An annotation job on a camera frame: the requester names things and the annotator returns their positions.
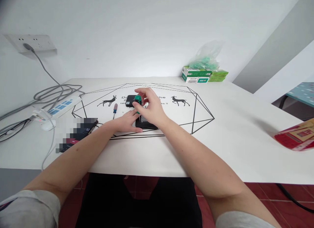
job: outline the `screwdriver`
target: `screwdriver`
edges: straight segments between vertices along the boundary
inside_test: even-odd
[[[138,102],[142,106],[142,97],[139,95],[135,95],[134,100]]]
[[[117,113],[117,109],[118,109],[118,104],[115,104],[113,107],[113,119],[114,119],[115,114]]]

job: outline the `red-handled screwdriver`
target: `red-handled screwdriver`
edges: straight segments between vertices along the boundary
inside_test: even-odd
[[[118,109],[118,104],[115,104],[113,107],[113,119],[114,119],[115,114],[117,113],[117,109]]]

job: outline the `electrical socket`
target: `electrical socket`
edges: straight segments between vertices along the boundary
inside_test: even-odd
[[[19,53],[30,52],[23,44],[27,43],[35,51],[56,49],[48,35],[13,35],[5,34],[5,38],[17,49]]]

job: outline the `black pants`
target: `black pants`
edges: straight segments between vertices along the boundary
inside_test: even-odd
[[[160,178],[149,200],[133,199],[122,175],[90,173],[79,227],[202,227],[191,178]]]

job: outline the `forearm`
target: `forearm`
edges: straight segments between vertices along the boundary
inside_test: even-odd
[[[245,187],[235,172],[213,151],[172,120],[160,126],[185,170],[209,198],[239,194]]]
[[[63,204],[67,195],[87,173],[114,134],[110,122],[65,151],[42,173],[32,180],[25,190],[47,190],[58,196]]]

